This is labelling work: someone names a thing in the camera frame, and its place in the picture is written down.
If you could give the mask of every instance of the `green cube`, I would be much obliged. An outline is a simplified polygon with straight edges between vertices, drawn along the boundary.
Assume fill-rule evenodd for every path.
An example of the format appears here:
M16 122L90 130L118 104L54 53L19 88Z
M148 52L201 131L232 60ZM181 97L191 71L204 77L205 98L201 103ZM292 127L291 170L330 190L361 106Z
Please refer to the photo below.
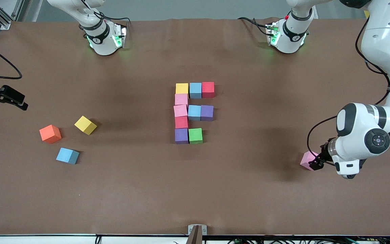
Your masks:
M189 143L190 144L202 144L202 129L189 129Z

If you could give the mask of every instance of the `pink cube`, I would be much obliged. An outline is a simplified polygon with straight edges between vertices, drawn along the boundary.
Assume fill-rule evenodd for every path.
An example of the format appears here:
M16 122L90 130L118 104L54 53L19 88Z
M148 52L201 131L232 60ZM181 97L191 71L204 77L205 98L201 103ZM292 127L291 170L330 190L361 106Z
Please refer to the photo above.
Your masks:
M314 157L314 155L310 152L310 151L307 151L304 155L303 155L303 158L302 158L302 161L300 161L300 165L302 165L303 167L311 170L311 171L314 171L310 166L309 166L309 162L313 161L314 159L316 159Z
M175 104L174 105L189 105L187 94L175 94Z
M174 106L174 117L182 117L188 115L188 108L186 105L175 105Z

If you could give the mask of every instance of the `red cube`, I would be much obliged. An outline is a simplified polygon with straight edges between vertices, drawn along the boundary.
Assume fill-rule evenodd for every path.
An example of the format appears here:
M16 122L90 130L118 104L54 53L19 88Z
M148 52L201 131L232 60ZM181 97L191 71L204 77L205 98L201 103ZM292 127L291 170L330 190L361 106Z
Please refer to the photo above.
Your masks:
M175 128L176 129L189 128L188 117L187 116L175 117Z
M215 97L215 83L203 82L201 84L202 98L214 98Z

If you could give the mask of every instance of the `black circular joint cap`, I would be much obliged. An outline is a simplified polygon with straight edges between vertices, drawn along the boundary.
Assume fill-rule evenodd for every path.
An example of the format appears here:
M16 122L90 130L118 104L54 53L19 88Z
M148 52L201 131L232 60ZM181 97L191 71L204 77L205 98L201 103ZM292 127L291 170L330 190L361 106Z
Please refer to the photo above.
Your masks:
M390 136L382 129L372 129L365 135L365 145L373 154L384 153L390 145Z

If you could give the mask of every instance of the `purple cube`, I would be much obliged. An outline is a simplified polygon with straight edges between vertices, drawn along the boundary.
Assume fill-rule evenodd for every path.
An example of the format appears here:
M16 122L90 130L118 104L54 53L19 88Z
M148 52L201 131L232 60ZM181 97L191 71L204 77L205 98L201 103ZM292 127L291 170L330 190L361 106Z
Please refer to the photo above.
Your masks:
M175 129L175 143L189 144L189 131L187 128Z
M201 121L213 121L213 106L201 105Z

